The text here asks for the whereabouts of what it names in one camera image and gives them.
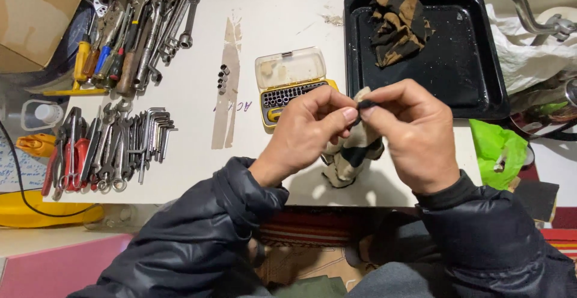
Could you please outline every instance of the fingernail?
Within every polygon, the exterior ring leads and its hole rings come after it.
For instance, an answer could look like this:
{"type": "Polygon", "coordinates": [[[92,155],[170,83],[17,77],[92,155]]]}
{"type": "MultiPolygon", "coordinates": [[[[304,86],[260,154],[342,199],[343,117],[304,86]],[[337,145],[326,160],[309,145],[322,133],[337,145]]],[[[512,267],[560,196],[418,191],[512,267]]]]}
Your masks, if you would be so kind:
{"type": "Polygon", "coordinates": [[[368,119],[371,117],[371,115],[373,114],[373,111],[374,111],[376,108],[377,108],[377,107],[372,106],[372,107],[370,107],[370,108],[368,108],[368,109],[363,109],[363,110],[361,110],[361,118],[362,118],[363,120],[365,120],[365,121],[368,120],[368,119]]]}
{"type": "Polygon", "coordinates": [[[352,123],[353,121],[355,121],[357,115],[358,115],[357,109],[354,108],[347,108],[343,111],[343,116],[348,123],[352,123]]]}

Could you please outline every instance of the hand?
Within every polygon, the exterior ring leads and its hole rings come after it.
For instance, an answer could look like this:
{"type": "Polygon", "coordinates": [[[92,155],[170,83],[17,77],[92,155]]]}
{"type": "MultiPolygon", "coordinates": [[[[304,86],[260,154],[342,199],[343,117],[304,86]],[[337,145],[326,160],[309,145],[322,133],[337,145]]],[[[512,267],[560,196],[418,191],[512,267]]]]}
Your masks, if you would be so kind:
{"type": "Polygon", "coordinates": [[[314,163],[358,116],[357,103],[330,86],[315,88],[290,101],[268,146],[249,168],[262,186],[280,184],[287,176],[314,163]]]}
{"type": "Polygon", "coordinates": [[[388,139],[399,178],[415,193],[434,193],[460,177],[451,109],[412,79],[378,88],[363,99],[379,106],[361,118],[388,139]]]}

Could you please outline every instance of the man's left hand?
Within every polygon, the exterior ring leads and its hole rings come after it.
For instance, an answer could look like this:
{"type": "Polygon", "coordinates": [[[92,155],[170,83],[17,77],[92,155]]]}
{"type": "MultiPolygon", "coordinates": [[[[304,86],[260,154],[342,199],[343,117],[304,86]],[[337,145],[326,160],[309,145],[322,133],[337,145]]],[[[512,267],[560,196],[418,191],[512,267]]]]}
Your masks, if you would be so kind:
{"type": "Polygon", "coordinates": [[[330,86],[301,95],[286,106],[268,146],[249,168],[262,186],[276,186],[314,163],[328,141],[347,138],[357,103],[330,86]]]}

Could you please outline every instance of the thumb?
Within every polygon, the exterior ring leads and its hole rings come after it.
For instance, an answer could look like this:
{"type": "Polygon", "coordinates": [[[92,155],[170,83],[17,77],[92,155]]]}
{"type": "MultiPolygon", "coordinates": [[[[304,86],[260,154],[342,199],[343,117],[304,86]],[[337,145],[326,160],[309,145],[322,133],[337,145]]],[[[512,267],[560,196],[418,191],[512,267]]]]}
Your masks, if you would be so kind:
{"type": "Polygon", "coordinates": [[[363,109],[360,114],[367,125],[387,138],[394,137],[394,134],[406,129],[404,122],[399,121],[394,114],[380,106],[363,109]]]}
{"type": "Polygon", "coordinates": [[[323,135],[328,139],[337,133],[345,130],[352,124],[358,116],[355,108],[346,107],[329,113],[322,120],[316,123],[321,128],[323,135]]]}

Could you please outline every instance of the black baking tray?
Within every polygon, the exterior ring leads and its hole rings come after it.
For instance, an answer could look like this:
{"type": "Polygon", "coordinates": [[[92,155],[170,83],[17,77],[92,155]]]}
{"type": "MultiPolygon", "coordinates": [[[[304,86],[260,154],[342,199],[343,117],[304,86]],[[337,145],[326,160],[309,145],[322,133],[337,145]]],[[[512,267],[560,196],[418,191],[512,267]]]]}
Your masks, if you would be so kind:
{"type": "Polygon", "coordinates": [[[419,0],[436,30],[418,54],[379,68],[371,48],[371,0],[344,0],[347,93],[414,79],[454,118],[502,119],[509,100],[484,0],[419,0]]]}

